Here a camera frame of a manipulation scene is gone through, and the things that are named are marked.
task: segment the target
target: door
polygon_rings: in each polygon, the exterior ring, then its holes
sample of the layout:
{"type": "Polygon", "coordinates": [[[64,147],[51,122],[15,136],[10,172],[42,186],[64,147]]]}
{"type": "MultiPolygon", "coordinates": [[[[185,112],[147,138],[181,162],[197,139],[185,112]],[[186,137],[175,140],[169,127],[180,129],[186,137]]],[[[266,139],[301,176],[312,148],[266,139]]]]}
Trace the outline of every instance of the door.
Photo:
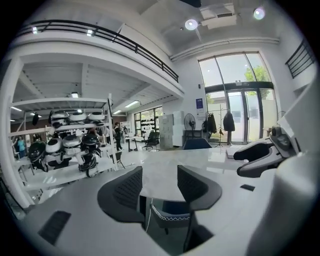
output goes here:
{"type": "Polygon", "coordinates": [[[233,144],[247,144],[261,137],[261,112],[257,90],[232,90],[227,92],[235,131],[233,144]]]}

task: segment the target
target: office chair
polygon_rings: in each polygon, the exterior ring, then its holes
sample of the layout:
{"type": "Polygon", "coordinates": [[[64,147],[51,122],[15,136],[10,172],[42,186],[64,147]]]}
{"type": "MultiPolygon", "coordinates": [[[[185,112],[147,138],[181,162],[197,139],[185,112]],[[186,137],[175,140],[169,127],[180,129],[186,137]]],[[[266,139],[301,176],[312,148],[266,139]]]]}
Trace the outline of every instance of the office chair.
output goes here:
{"type": "Polygon", "coordinates": [[[151,150],[160,151],[160,149],[157,149],[157,145],[159,144],[159,136],[160,136],[160,132],[154,132],[152,138],[148,140],[148,142],[146,143],[146,146],[151,147],[149,151],[151,150]]]}
{"type": "Polygon", "coordinates": [[[183,146],[183,150],[199,150],[211,148],[212,146],[204,138],[188,139],[183,146]]]}
{"type": "Polygon", "coordinates": [[[153,138],[154,133],[155,132],[153,130],[150,131],[148,138],[141,140],[141,142],[145,143],[145,146],[143,146],[142,148],[145,148],[146,150],[148,149],[148,147],[152,148],[152,146],[148,145],[148,142],[153,138]]]}
{"type": "Polygon", "coordinates": [[[153,203],[150,210],[159,228],[164,229],[168,235],[168,229],[188,227],[190,213],[186,202],[163,201],[162,210],[158,209],[153,203]]]}
{"type": "MultiPolygon", "coordinates": [[[[117,152],[117,153],[115,153],[116,162],[117,162],[117,163],[120,163],[120,164],[122,165],[122,167],[123,167],[124,169],[126,169],[125,166],[124,166],[124,164],[121,162],[121,155],[122,155],[122,152],[117,152]]],[[[112,158],[113,163],[115,163],[115,161],[114,161],[114,156],[111,154],[110,157],[112,158]]]]}

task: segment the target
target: white stitching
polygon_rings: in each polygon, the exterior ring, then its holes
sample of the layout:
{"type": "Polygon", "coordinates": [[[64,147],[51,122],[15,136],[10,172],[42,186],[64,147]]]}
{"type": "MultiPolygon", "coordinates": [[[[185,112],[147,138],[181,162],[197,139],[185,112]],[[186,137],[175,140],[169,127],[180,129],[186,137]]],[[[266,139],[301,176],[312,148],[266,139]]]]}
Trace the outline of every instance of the white stitching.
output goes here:
{"type": "Polygon", "coordinates": [[[158,210],[156,209],[156,207],[152,204],[151,205],[152,209],[154,210],[155,214],[159,216],[159,218],[163,221],[186,221],[186,220],[189,220],[190,219],[190,216],[189,217],[179,217],[179,218],[176,218],[176,217],[164,217],[161,215],[160,212],[158,212],[158,210]]]}

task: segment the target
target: electric fan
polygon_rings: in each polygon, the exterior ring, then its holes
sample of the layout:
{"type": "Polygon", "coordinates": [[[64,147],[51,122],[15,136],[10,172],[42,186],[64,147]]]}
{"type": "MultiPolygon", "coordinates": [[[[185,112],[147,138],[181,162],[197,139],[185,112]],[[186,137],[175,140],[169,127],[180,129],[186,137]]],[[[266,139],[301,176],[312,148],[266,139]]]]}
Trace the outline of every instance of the electric fan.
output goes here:
{"type": "Polygon", "coordinates": [[[196,129],[196,119],[195,117],[188,113],[184,117],[184,128],[186,131],[191,131],[191,136],[194,138],[194,130],[196,129]]]}

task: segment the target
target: railing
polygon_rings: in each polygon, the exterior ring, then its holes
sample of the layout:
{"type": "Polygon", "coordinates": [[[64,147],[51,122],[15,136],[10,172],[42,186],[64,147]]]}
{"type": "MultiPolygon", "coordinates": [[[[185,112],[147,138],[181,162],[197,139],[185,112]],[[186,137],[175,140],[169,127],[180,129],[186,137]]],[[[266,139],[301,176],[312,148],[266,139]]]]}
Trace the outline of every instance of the railing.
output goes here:
{"type": "Polygon", "coordinates": [[[288,66],[292,78],[295,78],[314,62],[315,57],[308,43],[303,40],[285,64],[288,66]]]}
{"type": "Polygon", "coordinates": [[[178,82],[179,76],[152,52],[150,52],[140,44],[132,41],[131,39],[121,35],[120,33],[114,32],[112,30],[97,25],[92,25],[80,21],[62,19],[41,20],[31,22],[28,25],[23,26],[17,33],[16,37],[20,37],[31,33],[37,34],[44,31],[66,31],[81,33],[86,34],[90,37],[102,38],[112,43],[122,45],[134,51],[136,54],[145,57],[178,82]]]}

